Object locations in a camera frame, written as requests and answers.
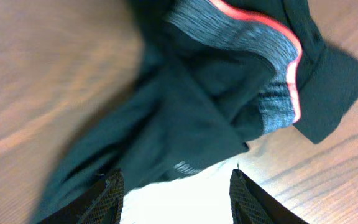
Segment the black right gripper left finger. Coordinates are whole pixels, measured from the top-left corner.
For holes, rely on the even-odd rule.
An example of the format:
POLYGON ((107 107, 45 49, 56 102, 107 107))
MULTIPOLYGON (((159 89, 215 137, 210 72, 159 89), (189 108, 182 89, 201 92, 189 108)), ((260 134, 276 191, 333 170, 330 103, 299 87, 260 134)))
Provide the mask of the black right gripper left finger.
POLYGON ((114 169, 67 206, 40 224, 120 224, 124 199, 124 178, 114 169))

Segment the black leggings with red waistband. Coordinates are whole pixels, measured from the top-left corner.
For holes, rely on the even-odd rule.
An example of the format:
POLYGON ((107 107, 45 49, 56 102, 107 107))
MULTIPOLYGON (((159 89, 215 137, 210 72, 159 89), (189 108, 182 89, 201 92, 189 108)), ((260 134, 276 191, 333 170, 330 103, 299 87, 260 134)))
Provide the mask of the black leggings with red waistband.
POLYGON ((120 169, 124 194, 195 175, 295 126, 317 144, 358 99, 358 60, 306 1, 132 1, 145 49, 132 96, 76 141, 31 222, 120 169))

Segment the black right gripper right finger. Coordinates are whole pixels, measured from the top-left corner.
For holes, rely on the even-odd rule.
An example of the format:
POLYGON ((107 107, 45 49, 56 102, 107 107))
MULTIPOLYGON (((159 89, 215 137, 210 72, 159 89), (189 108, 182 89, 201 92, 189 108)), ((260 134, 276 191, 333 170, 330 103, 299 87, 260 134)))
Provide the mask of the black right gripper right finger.
POLYGON ((308 224, 239 169, 232 171, 229 196, 234 224, 308 224))

